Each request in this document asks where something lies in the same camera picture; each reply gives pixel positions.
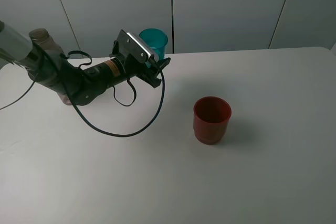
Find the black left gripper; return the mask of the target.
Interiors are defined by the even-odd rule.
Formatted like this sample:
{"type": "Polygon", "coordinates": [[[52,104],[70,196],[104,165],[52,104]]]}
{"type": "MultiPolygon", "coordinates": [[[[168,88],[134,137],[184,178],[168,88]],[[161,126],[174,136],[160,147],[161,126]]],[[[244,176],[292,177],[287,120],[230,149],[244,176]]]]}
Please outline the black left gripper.
{"type": "Polygon", "coordinates": [[[109,60],[109,81],[124,82],[132,77],[138,77],[153,88],[161,84],[157,78],[158,73],[170,64],[171,58],[164,58],[159,61],[150,59],[146,63],[138,63],[132,56],[124,57],[121,54],[114,56],[110,54],[109,60]]]}

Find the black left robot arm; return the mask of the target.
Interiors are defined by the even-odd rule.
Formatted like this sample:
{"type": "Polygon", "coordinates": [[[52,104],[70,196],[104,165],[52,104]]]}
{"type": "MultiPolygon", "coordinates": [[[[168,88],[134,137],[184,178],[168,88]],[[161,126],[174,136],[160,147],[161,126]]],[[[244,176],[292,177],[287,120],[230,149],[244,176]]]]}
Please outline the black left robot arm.
{"type": "Polygon", "coordinates": [[[159,59],[141,38],[121,30],[109,60],[97,65],[88,62],[85,69],[75,67],[62,52],[42,49],[5,23],[1,23],[1,58],[23,67],[33,81],[79,106],[132,77],[156,88],[161,84],[159,72],[170,63],[159,59]]]}

